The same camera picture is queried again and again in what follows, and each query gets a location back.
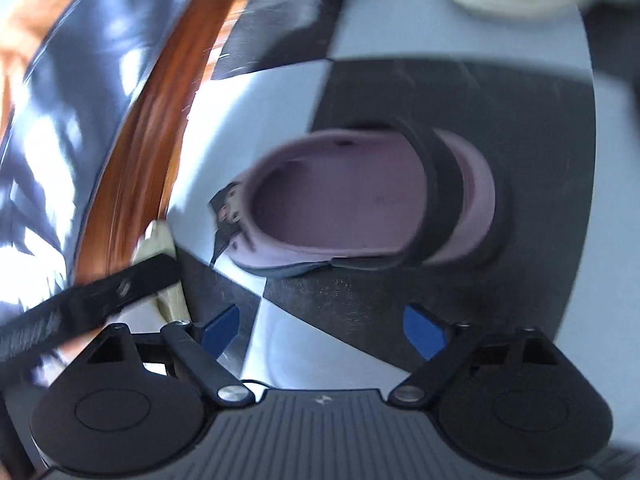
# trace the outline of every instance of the shoe insole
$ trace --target shoe insole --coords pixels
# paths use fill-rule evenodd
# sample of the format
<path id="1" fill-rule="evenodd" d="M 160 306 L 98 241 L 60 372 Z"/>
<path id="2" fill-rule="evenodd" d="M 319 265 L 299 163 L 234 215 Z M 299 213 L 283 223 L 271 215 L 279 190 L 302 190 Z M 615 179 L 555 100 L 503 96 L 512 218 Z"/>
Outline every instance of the shoe insole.
<path id="1" fill-rule="evenodd" d="M 336 256 L 394 254 L 414 237 L 426 206 L 422 163 L 400 134 L 331 140 L 283 162 L 257 188 L 256 225 L 269 236 Z"/>

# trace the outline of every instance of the silver screw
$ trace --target silver screw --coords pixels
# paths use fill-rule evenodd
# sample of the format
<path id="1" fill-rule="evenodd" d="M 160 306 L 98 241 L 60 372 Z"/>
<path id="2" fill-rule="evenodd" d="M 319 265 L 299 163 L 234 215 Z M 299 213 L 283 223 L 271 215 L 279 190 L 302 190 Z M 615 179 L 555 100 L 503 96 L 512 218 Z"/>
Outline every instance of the silver screw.
<path id="1" fill-rule="evenodd" d="M 223 386 L 218 390 L 218 397 L 226 402 L 242 402 L 245 400 L 251 392 L 245 386 L 239 384 L 232 384 L 230 386 Z"/>
<path id="2" fill-rule="evenodd" d="M 418 402 L 424 397 L 424 391 L 418 386 L 399 386 L 394 390 L 394 397 L 402 402 Z"/>
<path id="3" fill-rule="evenodd" d="M 116 289 L 116 293 L 121 298 L 124 298 L 127 295 L 130 288 L 131 288 L 131 282 L 129 280 L 122 280 L 120 282 L 120 285 L 118 285 L 118 288 Z"/>

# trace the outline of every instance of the metal pivot bolt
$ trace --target metal pivot bolt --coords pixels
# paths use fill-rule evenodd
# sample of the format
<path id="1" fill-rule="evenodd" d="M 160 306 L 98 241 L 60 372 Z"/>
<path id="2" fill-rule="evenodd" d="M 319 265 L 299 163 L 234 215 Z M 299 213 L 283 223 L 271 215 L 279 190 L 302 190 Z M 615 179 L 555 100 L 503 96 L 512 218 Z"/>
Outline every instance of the metal pivot bolt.
<path id="1" fill-rule="evenodd" d="M 424 391 L 418 386 L 411 386 L 410 384 L 398 386 L 393 394 L 401 402 L 419 402 L 424 397 Z"/>
<path id="2" fill-rule="evenodd" d="M 226 402 L 242 402 L 245 400 L 251 392 L 245 386 L 239 384 L 232 384 L 230 386 L 223 386 L 218 390 L 218 397 Z"/>

